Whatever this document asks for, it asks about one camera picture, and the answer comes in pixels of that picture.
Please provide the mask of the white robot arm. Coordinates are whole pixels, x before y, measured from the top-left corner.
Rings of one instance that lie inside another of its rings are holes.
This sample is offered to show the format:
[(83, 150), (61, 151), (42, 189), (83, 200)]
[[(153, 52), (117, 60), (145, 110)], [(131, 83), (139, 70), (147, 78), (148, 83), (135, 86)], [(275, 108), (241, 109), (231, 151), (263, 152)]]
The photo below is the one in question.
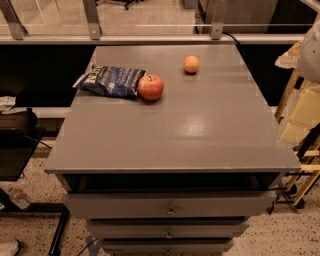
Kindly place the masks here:
[(300, 75), (320, 83), (320, 21), (317, 21), (302, 40), (297, 68)]

